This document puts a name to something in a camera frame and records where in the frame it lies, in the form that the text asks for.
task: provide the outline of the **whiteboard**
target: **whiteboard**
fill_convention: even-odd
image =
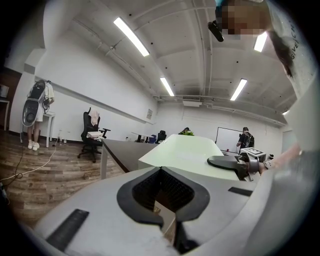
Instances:
[[[239,141],[239,135],[242,133],[243,132],[239,130],[218,127],[215,144],[221,151],[229,151],[238,154],[239,148],[237,148],[237,142]]]

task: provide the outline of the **backpack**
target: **backpack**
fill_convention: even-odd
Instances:
[[[252,134],[249,134],[245,133],[246,136],[243,141],[245,148],[253,148],[255,146],[255,138],[252,136]]]

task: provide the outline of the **white ceiling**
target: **white ceiling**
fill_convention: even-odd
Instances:
[[[105,54],[115,46],[108,58],[162,100],[173,100],[160,81],[164,76],[176,96],[202,96],[215,106],[285,122],[279,113],[297,98],[270,39],[262,52],[253,49],[256,36],[226,35],[218,42],[207,27],[215,7],[214,0],[87,0],[70,29]],[[114,25],[117,17],[135,31],[149,56]],[[248,83],[231,102],[241,78]]]

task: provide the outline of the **desk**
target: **desk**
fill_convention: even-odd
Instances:
[[[56,116],[56,113],[48,111],[47,113],[43,114],[44,117],[49,118],[48,120],[48,126],[46,129],[46,147],[49,148],[49,139],[52,141],[52,127],[53,127],[53,121],[54,117]],[[21,123],[21,132],[24,131],[24,125]]]
[[[10,101],[7,100],[6,98],[0,97],[0,102],[6,103],[5,116],[4,116],[4,130],[6,131],[7,130],[8,110],[9,110]]]
[[[152,166],[175,167],[196,174],[238,181],[239,178],[233,170],[208,164],[209,157],[223,155],[209,138],[173,134],[139,159],[139,169]]]
[[[108,155],[118,168],[128,173],[138,170],[138,159],[153,150],[156,146],[158,146],[158,144],[102,139],[101,179],[106,178]]]
[[[136,134],[136,135],[138,135],[138,139],[137,139],[137,142],[140,142],[140,140],[141,140],[141,136],[145,136],[146,137],[146,140],[145,140],[145,143],[147,143],[148,142],[148,138],[149,137],[152,137],[151,135],[145,135],[145,134],[141,134],[141,133],[136,133],[136,132],[131,132],[132,134]]]

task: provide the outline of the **person's arm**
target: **person's arm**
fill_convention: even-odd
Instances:
[[[280,156],[277,158],[274,158],[271,160],[272,164],[274,165],[274,168],[281,167],[284,163],[290,161],[293,158],[296,158],[299,156],[301,152],[300,146],[298,143],[294,144],[291,148],[289,148],[286,152],[283,152]],[[266,171],[267,168],[265,165],[261,162],[259,163],[259,172],[262,174],[264,171]]]
[[[245,134],[241,134],[239,141],[236,144],[237,147],[239,147],[242,144],[242,142],[244,142],[245,136],[246,136]]]

